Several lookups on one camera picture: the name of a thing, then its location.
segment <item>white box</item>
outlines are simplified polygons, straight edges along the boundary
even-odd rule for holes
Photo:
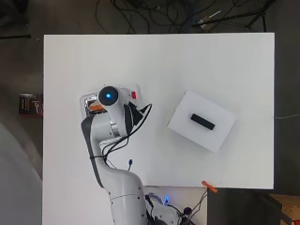
[[[215,126],[210,127],[210,129],[191,120],[193,114]],[[217,152],[228,136],[235,120],[236,117],[231,112],[204,97],[187,91],[172,116],[168,128],[210,151]]]

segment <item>black cable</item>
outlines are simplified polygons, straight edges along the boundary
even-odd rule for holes
[[[113,4],[117,9],[119,9],[119,10],[121,10],[121,11],[130,11],[130,12],[135,12],[135,13],[139,14],[139,15],[146,21],[146,23],[147,23],[147,31],[148,31],[148,34],[150,34],[150,22],[147,20],[147,18],[145,18],[144,15],[141,14],[141,12],[139,12],[139,11],[137,11],[137,10],[134,10],[134,9],[121,8],[121,7],[119,7],[119,6],[117,6],[117,5],[115,4],[115,0],[111,0],[111,2],[112,2],[112,4]]]
[[[148,10],[148,12],[149,12],[149,16],[150,16],[151,21],[152,21],[155,25],[157,25],[157,26],[170,26],[170,25],[173,25],[173,21],[172,21],[172,19],[169,17],[168,14],[165,14],[165,13],[163,13],[163,12],[160,11],[160,10],[151,10],[151,9],[147,9],[147,10]],[[157,21],[153,18],[153,16],[152,16],[152,11],[153,11],[153,12],[156,12],[156,13],[160,13],[161,15],[167,17],[168,20],[171,22],[171,24],[162,24],[162,23],[157,22]]]
[[[237,0],[236,2],[234,0],[232,0],[232,3],[235,4],[235,6],[237,8],[243,7],[245,3],[249,2],[250,0],[244,0],[244,2],[240,5],[237,5],[237,3],[239,2],[239,0]]]
[[[222,17],[222,19],[225,18],[235,8],[235,6],[236,6],[236,4],[233,3],[233,6],[224,14],[224,16]],[[218,22],[211,29],[209,29],[209,32],[212,32],[213,30],[215,30],[219,25],[220,25],[220,22]]]
[[[142,112],[142,113],[145,112],[148,108],[149,108],[149,110],[148,110],[146,116],[144,117],[144,119],[141,121],[141,123],[139,124],[139,126],[138,126],[135,130],[131,131],[131,133],[130,133],[129,135],[127,135],[126,137],[122,137],[122,138],[120,138],[120,139],[117,140],[117,141],[108,143],[108,144],[102,149],[102,151],[101,151],[101,153],[102,153],[101,156],[93,156],[93,158],[103,158],[103,159],[104,159],[104,162],[107,164],[106,160],[107,160],[108,155],[109,155],[110,153],[112,153],[112,152],[114,152],[114,151],[117,151],[117,150],[119,150],[119,149],[121,149],[121,148],[127,146],[127,145],[128,145],[128,142],[129,142],[129,137],[132,136],[134,133],[136,133],[136,132],[142,127],[143,123],[144,123],[145,120],[147,119],[149,113],[151,112],[152,104],[149,104],[149,105],[145,106],[143,109],[141,109],[141,112]],[[126,143],[126,144],[124,144],[123,146],[120,146],[120,147],[114,149],[115,146],[117,146],[119,143],[123,142],[124,140],[127,140],[127,143]],[[108,146],[112,146],[112,147],[108,150],[108,152],[107,152],[106,154],[104,154],[105,148],[107,148]]]
[[[203,200],[205,199],[205,197],[207,196],[207,190],[203,193],[203,195],[201,196],[199,202],[194,206],[194,208],[191,210],[187,220],[185,221],[185,223],[183,225],[188,225],[191,221],[191,219],[201,210],[201,204],[203,202]]]
[[[148,109],[148,108],[149,108],[149,110],[148,110],[146,116],[144,117],[144,119],[143,119],[143,120],[141,121],[141,123],[139,124],[139,126],[138,126],[135,130],[131,131],[131,133],[128,134],[126,137],[123,137],[123,138],[120,139],[120,141],[116,142],[116,143],[110,148],[110,150],[103,156],[104,161],[105,161],[105,158],[107,158],[108,155],[109,155],[110,153],[112,153],[112,152],[114,152],[114,151],[117,151],[117,150],[119,150],[120,148],[124,147],[124,146],[122,146],[122,147],[119,147],[119,148],[114,149],[114,147],[115,147],[117,144],[121,143],[121,142],[122,142],[123,140],[125,140],[125,139],[128,139],[130,136],[132,136],[133,134],[135,134],[135,133],[142,127],[143,123],[146,121],[146,119],[147,119],[149,113],[151,112],[152,104],[149,104],[149,105],[145,106],[142,110]]]
[[[171,207],[171,208],[173,208],[173,209],[175,209],[179,217],[182,216],[182,213],[180,212],[180,210],[177,209],[175,206],[173,206],[173,205],[171,205],[171,204],[168,204],[168,206]]]
[[[125,20],[127,21],[127,23],[128,23],[128,25],[129,25],[129,29],[131,28],[132,29],[132,31],[133,31],[133,33],[134,34],[136,34],[136,31],[135,31],[135,29],[133,28],[133,26],[132,26],[132,24],[131,24],[131,16],[130,16],[130,21],[128,20],[128,17],[125,15],[125,13],[122,11],[123,9],[121,9],[121,8],[119,8],[117,5],[116,5],[116,3],[115,3],[115,0],[111,0],[111,3],[112,3],[112,5],[123,15],[123,17],[125,18]]]
[[[96,8],[95,8],[95,18],[96,18],[96,21],[97,21],[97,24],[101,27],[101,29],[106,33],[106,34],[109,34],[106,29],[102,26],[102,24],[100,23],[99,19],[98,19],[98,5],[100,3],[101,0],[97,0],[97,3],[96,3]]]
[[[123,4],[126,6],[127,9],[129,9],[128,4],[126,3],[126,1],[122,0]],[[130,16],[130,21],[128,23],[129,27],[128,27],[128,31],[127,34],[130,34],[130,30],[132,29],[133,33],[136,34],[133,25],[132,25],[132,14],[131,12],[129,12],[129,16]]]
[[[214,2],[212,2],[209,6],[205,7],[204,9],[201,9],[200,11],[195,12],[194,16],[196,16],[199,13],[202,13],[202,12],[206,11],[207,9],[209,9],[210,7],[212,7],[216,2],[217,2],[217,0],[215,0]]]

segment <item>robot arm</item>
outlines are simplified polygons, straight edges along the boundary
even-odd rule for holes
[[[107,113],[88,116],[82,121],[82,132],[97,181],[109,194],[115,225],[146,225],[141,179],[133,172],[109,167],[99,147],[103,141],[126,137],[133,129],[134,113],[128,106],[127,90],[108,86],[97,97]]]

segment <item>black object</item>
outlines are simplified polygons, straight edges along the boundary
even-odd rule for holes
[[[192,116],[190,117],[190,119],[202,126],[204,126],[205,128],[208,128],[210,130],[213,130],[215,128],[216,125],[214,125],[213,123],[203,119],[202,117],[200,117],[197,114],[192,114]]]
[[[25,36],[5,36],[5,37],[0,37],[0,39],[17,39],[17,38],[31,38],[30,35],[25,35]]]
[[[131,109],[128,105],[124,105],[124,117],[125,117],[125,128],[126,133],[129,135],[133,129],[133,122],[132,122],[132,114]]]
[[[106,86],[100,91],[98,98],[102,105],[111,106],[119,99],[119,93],[114,87]]]
[[[243,14],[238,14],[235,16],[230,16],[230,17],[224,17],[221,19],[217,19],[217,20],[211,20],[211,21],[207,21],[207,22],[199,22],[197,24],[192,25],[192,27],[198,27],[198,26],[202,26],[205,24],[210,24],[210,23],[222,23],[225,21],[230,21],[230,20],[234,20],[234,19],[239,19],[239,18],[245,18],[245,17],[250,17],[250,16],[255,16],[253,18],[252,21],[250,21],[250,23],[248,23],[247,25],[245,25],[245,28],[247,28],[248,30],[252,31],[252,25],[258,20],[260,19],[260,17],[262,17],[262,25],[263,25],[263,31],[266,32],[266,26],[265,26],[265,12],[267,9],[269,9],[273,3],[275,3],[276,0],[267,0],[266,3],[263,5],[263,7],[259,10],[259,11],[255,11],[255,12],[248,12],[248,13],[243,13]]]
[[[131,109],[132,117],[133,117],[133,125],[137,126],[140,121],[143,119],[143,115],[137,110],[137,107],[132,102],[129,102],[128,106]]]
[[[20,94],[19,115],[42,117],[44,112],[42,94]]]
[[[189,207],[184,209],[184,215],[186,215],[186,216],[189,216],[191,214],[191,212],[192,212],[192,209]]]

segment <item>orange clamp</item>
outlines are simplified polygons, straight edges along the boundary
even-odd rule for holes
[[[213,187],[213,186],[207,184],[206,181],[202,181],[202,184],[203,184],[204,186],[206,186],[207,188],[209,188],[211,191],[213,191],[213,192],[215,192],[215,193],[218,192],[218,190],[217,190],[215,187]]]

